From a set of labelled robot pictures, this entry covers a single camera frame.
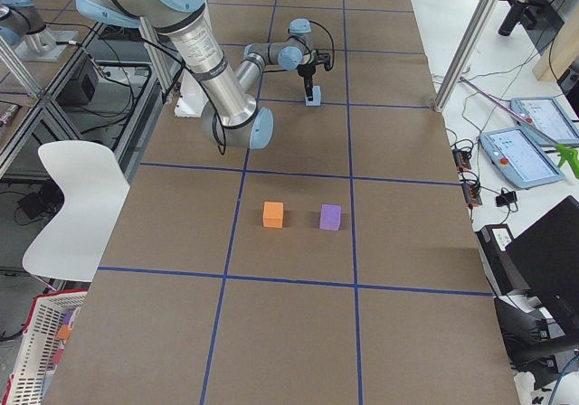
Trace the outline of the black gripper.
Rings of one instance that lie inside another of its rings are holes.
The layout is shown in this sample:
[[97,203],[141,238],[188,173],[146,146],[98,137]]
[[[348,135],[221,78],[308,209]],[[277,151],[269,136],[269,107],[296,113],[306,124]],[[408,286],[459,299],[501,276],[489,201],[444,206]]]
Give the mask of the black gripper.
[[308,102],[312,102],[314,100],[313,77],[316,73],[316,64],[307,63],[299,65],[297,68],[297,72],[298,75],[303,79],[305,100],[307,100]]

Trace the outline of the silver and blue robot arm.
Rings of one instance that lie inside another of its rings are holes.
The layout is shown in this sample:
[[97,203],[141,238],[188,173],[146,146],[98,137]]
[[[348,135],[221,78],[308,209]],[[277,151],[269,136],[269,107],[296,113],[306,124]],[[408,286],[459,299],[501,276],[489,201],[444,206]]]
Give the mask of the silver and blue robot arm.
[[206,0],[75,0],[82,15],[105,24],[137,28],[147,19],[168,37],[208,98],[201,125],[220,147],[263,149],[271,141],[274,118],[248,90],[269,65],[297,71],[304,80],[305,102],[317,106],[321,90],[313,83],[320,53],[311,42],[311,25],[296,19],[284,42],[254,43],[233,70],[214,38],[205,12]]

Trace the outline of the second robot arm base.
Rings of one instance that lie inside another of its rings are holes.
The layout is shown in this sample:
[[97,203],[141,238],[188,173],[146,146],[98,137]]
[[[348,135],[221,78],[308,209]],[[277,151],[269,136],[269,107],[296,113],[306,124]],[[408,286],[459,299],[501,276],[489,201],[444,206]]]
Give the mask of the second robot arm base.
[[53,30],[31,0],[1,0],[1,37],[22,61],[56,62],[77,36],[73,30]]

